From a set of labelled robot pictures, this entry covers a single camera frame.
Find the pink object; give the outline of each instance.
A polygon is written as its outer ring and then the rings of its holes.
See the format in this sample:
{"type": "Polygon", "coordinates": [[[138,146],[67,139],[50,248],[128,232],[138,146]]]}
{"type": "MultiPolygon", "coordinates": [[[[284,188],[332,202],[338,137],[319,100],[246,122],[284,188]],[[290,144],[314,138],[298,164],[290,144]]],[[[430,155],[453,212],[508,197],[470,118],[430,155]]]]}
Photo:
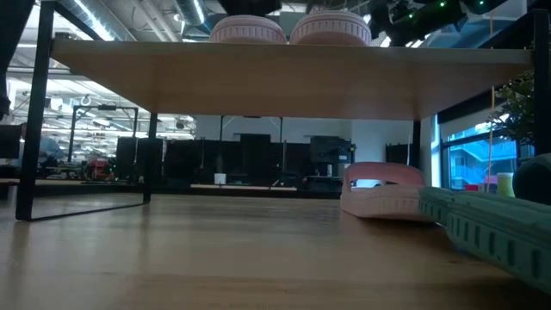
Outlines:
{"type": "Polygon", "coordinates": [[[356,163],[344,174],[341,209],[363,218],[430,221],[419,213],[419,190],[425,186],[421,171],[392,163],[356,163]],[[354,188],[355,180],[384,180],[397,184],[371,189],[354,188]]]}
{"type": "Polygon", "coordinates": [[[285,33],[268,18],[253,15],[229,16],[216,24],[211,42],[287,44],[285,33]]]}
{"type": "Polygon", "coordinates": [[[370,41],[369,26],[359,15],[320,11],[306,15],[294,26],[290,43],[366,47],[370,41]]]}

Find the wooden surface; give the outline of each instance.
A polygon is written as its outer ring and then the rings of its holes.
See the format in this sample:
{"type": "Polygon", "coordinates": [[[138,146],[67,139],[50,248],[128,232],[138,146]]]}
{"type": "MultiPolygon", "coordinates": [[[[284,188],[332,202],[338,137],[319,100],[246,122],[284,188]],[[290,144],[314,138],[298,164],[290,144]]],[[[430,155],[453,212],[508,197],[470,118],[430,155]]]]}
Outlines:
{"type": "MultiPolygon", "coordinates": [[[[19,179],[18,178],[0,178],[0,183],[19,183],[19,179]]],[[[83,181],[37,179],[36,184],[37,185],[83,185],[83,181]]]]}
{"type": "Polygon", "coordinates": [[[216,185],[216,184],[191,184],[192,189],[243,189],[243,190],[276,190],[276,191],[297,191],[294,187],[270,187],[270,186],[249,186],[249,185],[216,185]]]}
{"type": "Polygon", "coordinates": [[[56,40],[53,57],[151,112],[421,119],[530,68],[531,51],[56,40]]]}
{"type": "Polygon", "coordinates": [[[358,220],[337,204],[154,195],[148,207],[32,224],[0,209],[0,309],[551,305],[540,291],[458,254],[438,226],[358,220]]]}

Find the tree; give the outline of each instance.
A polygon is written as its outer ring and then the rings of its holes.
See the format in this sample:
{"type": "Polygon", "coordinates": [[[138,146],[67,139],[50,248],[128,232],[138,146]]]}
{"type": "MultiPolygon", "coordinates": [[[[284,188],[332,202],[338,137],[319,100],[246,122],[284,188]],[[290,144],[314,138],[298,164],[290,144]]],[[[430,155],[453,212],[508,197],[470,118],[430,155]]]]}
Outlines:
{"type": "Polygon", "coordinates": [[[496,92],[504,98],[500,111],[490,114],[493,130],[521,145],[534,144],[534,72],[526,71],[496,92]]]}

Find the pink lid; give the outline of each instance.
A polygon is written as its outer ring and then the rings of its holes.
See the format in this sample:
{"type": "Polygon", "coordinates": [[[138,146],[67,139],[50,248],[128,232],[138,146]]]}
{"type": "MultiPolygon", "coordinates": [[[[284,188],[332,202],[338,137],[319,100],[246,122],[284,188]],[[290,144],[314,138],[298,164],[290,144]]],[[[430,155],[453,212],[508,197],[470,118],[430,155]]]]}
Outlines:
{"type": "Polygon", "coordinates": [[[368,24],[344,11],[319,11],[303,17],[294,27],[291,44],[365,47],[371,41],[368,24]]]}
{"type": "Polygon", "coordinates": [[[277,23],[253,15],[229,16],[216,24],[211,42],[286,44],[285,33],[277,23]]]}

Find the white wall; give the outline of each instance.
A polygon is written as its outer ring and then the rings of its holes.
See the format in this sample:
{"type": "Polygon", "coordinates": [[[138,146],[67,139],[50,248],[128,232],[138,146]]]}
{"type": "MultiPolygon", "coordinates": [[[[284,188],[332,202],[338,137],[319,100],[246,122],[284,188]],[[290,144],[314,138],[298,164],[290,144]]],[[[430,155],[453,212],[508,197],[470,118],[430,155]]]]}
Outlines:
{"type": "MultiPolygon", "coordinates": [[[[386,144],[407,144],[413,131],[412,121],[351,121],[351,138],[356,143],[356,162],[385,161],[386,144]]],[[[377,180],[358,180],[358,187],[373,187],[377,180]]]]}
{"type": "MultiPolygon", "coordinates": [[[[226,117],[227,124],[232,117],[226,117]]],[[[199,115],[196,116],[196,138],[216,140],[220,135],[220,117],[199,115]]],[[[430,156],[430,139],[434,127],[430,119],[424,120],[421,125],[422,171],[431,184],[433,158],[430,156]]],[[[336,119],[306,119],[284,118],[283,139],[291,143],[309,143],[314,135],[338,136],[351,139],[356,144],[356,162],[385,161],[386,144],[407,144],[411,141],[413,130],[412,121],[374,121],[374,120],[336,120],[336,119]]],[[[273,142],[279,141],[279,118],[249,119],[235,117],[226,125],[223,140],[239,140],[236,133],[270,134],[273,142]]],[[[360,187],[373,187],[378,181],[361,180],[360,187]]]]}
{"type": "MultiPolygon", "coordinates": [[[[239,141],[239,133],[270,134],[272,142],[279,142],[280,119],[263,117],[259,119],[236,116],[224,118],[225,141],[239,141]]],[[[197,139],[216,140],[220,136],[220,117],[196,116],[195,136],[197,139]]],[[[290,143],[310,143],[314,135],[338,136],[350,139],[350,121],[335,119],[283,118],[283,140],[290,143]]]]}

